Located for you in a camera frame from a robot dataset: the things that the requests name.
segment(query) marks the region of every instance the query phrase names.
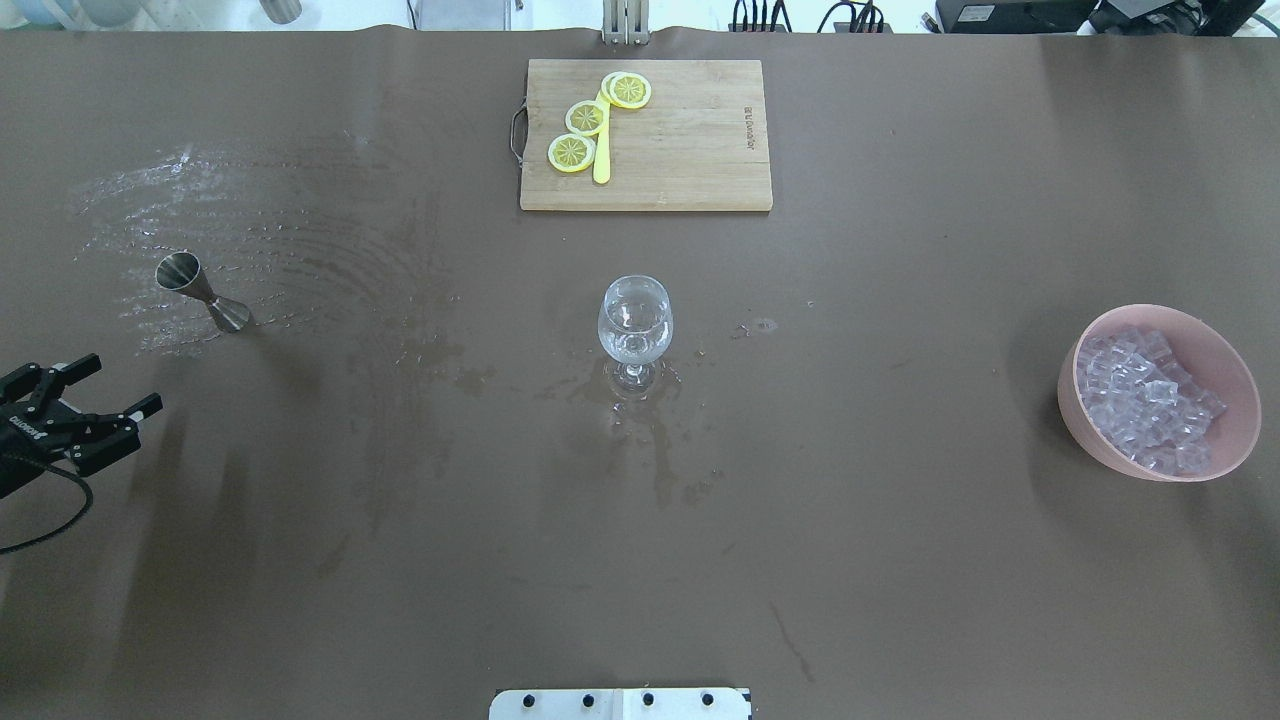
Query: glass base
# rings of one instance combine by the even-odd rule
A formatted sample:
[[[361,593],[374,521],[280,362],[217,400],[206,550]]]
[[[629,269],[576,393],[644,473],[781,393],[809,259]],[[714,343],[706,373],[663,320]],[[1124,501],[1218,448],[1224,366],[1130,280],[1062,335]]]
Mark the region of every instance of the glass base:
[[[618,389],[628,395],[635,395],[653,387],[654,380],[658,379],[658,364],[623,365],[622,363],[613,363],[608,368],[608,374]]]

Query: black device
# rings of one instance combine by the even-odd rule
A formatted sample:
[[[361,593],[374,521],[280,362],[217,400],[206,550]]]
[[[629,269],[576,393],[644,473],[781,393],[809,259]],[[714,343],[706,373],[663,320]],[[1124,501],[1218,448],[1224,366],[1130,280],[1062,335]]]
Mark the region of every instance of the black device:
[[[38,478],[58,460],[88,477],[142,447],[138,421],[160,410],[151,393],[122,413],[81,413],[63,391],[102,369],[97,355],[69,365],[28,363],[0,378],[0,498]]]
[[[730,32],[791,32],[791,15],[787,13],[785,0],[773,3],[773,13],[769,13],[769,0],[764,0],[763,6],[751,0],[751,13],[746,12],[746,0],[733,1],[733,22],[728,26]]]
[[[943,32],[972,35],[1074,33],[1097,0],[937,0]]]
[[[1089,24],[1107,35],[1197,35],[1226,37],[1262,6],[1262,0],[1103,0]]]

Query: ice cube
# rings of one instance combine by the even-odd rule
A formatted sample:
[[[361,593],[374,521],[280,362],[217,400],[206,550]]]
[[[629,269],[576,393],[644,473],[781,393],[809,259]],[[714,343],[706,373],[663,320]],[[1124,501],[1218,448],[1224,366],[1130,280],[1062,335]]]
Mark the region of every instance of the ice cube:
[[[1121,368],[1125,374],[1137,382],[1146,380],[1152,373],[1156,372],[1156,364],[1137,352],[1130,355],[1129,360],[1126,360]]]
[[[1133,460],[1155,473],[1165,475],[1178,473],[1178,451],[1167,445],[1144,447],[1138,451]]]
[[[1165,377],[1178,383],[1179,386],[1184,386],[1192,382],[1192,374],[1188,373],[1187,369],[1183,368],[1176,359],[1165,365],[1164,368],[1161,368],[1161,370],[1165,373]]]
[[[1226,404],[1222,402],[1222,398],[1219,397],[1217,393],[1213,391],[1208,389],[1204,391],[1204,393],[1199,398],[1198,405],[1201,406],[1202,410],[1208,413],[1210,418],[1213,419],[1216,419],[1222,413],[1226,413]]]
[[[1107,434],[1112,425],[1115,424],[1115,410],[1106,402],[1084,405],[1084,411],[1089,415],[1089,421],[1093,423],[1102,434]]]
[[[1093,336],[1080,343],[1080,357],[1084,357],[1085,361],[1088,361],[1097,355],[1102,355],[1110,347],[1111,342],[1107,338],[1102,336]]]
[[[1174,452],[1180,474],[1199,475],[1208,470],[1212,461],[1208,443],[1203,439],[1180,443]]]
[[[1125,325],[1115,336],[1112,336],[1115,345],[1132,346],[1133,350],[1138,350],[1143,346],[1144,338],[1142,337],[1142,331],[1134,325]]]
[[[1149,380],[1138,389],[1138,397],[1143,402],[1157,405],[1174,405],[1178,402],[1178,383],[1171,380]]]
[[[1135,380],[1128,370],[1117,368],[1114,373],[1111,373],[1110,389],[1119,395],[1137,395],[1138,380]]]
[[[1146,450],[1142,442],[1138,441],[1138,438],[1123,438],[1119,441],[1114,439],[1111,441],[1111,445],[1114,445],[1116,450],[1120,451],[1120,455],[1124,455],[1129,460],[1133,460],[1139,452]]]
[[[1129,356],[1138,351],[1138,346],[1132,342],[1124,342],[1120,340],[1112,341],[1111,347],[1102,354],[1103,357],[1111,360],[1112,365],[1124,365]]]
[[[1164,368],[1165,365],[1174,361],[1174,350],[1169,346],[1169,340],[1165,338],[1165,333],[1160,331],[1151,331],[1142,336],[1143,340],[1143,355],[1147,360],[1156,364],[1157,368]]]
[[[1089,364],[1084,369],[1084,374],[1093,378],[1110,378],[1111,373],[1116,369],[1116,364],[1111,361],[1110,356],[1106,354],[1094,355]]]

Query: brown table surface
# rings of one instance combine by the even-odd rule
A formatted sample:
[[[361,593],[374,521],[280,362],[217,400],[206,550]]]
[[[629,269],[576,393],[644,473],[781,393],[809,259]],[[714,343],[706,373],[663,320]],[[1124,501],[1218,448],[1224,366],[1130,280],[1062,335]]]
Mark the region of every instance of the brown table surface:
[[[614,56],[589,31],[0,35],[0,370],[97,352],[72,402],[166,405],[0,559],[0,716],[645,683],[762,719],[1280,716],[1280,44],[623,55],[763,60],[772,213],[520,211],[526,61]],[[155,290],[170,249],[262,325]],[[682,382],[614,409],[595,316],[634,272]],[[1236,471],[1140,482],[1068,436],[1064,354],[1129,302],[1249,363]],[[78,502],[45,475],[0,541]]]

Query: water spill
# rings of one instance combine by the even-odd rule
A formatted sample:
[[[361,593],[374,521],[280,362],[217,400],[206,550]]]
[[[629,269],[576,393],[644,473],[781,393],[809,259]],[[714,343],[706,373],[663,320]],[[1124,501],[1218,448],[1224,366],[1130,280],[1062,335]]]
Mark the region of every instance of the water spill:
[[[600,357],[591,365],[585,382],[579,382],[577,378],[559,380],[543,388],[535,397],[556,400],[563,396],[564,402],[573,406],[607,407],[608,420],[604,429],[607,439],[602,441],[607,443],[608,451],[605,475],[626,475],[630,459],[652,477],[654,498],[659,507],[668,507],[677,491],[681,492],[686,505],[696,505],[710,495],[716,480],[722,477],[719,469],[710,480],[692,483],[686,482],[685,473],[677,471],[673,432],[678,433],[685,446],[692,446],[696,438],[682,421],[672,420],[678,414],[680,395],[685,386],[672,361],[663,359],[658,380],[639,396],[628,395],[614,386],[609,375],[612,359]],[[699,409],[704,407],[705,404],[699,405]]]
[[[360,420],[351,442],[366,469],[352,498],[375,534],[449,462],[452,429],[436,427],[428,387],[453,380],[475,393],[493,378],[461,365],[449,307],[406,300],[461,295],[439,258],[436,201],[389,145],[340,132],[192,142],[72,188],[68,208],[84,237],[73,260],[124,259],[115,301],[140,354],[198,355],[264,334],[360,348],[343,407]],[[198,302],[155,284],[156,264],[177,250],[201,259],[215,291],[250,305],[253,333],[230,340]]]
[[[183,305],[155,287],[156,263],[178,250],[196,252],[215,291],[248,304],[266,332],[324,332],[371,310],[397,316],[402,345],[411,347],[424,340],[428,319],[404,306],[398,288],[460,296],[431,256],[431,238],[421,241],[429,208],[415,199],[388,211],[408,193],[397,187],[404,182],[396,161],[393,152],[357,151],[335,137],[157,152],[72,188],[69,211],[87,236],[73,260],[106,252],[134,261],[119,316],[141,334],[140,352],[193,354],[209,337],[207,320],[174,316]]]
[[[772,320],[769,318],[753,318],[748,323],[739,323],[739,325],[733,328],[733,333],[730,334],[728,338],[742,340],[751,337],[753,334],[755,336],[773,334],[773,331],[776,329],[778,329],[777,320]]]
[[[498,372],[492,365],[484,370],[461,369],[458,370],[458,375],[453,378],[453,387],[472,397],[479,397],[484,393],[489,380],[497,374]]]

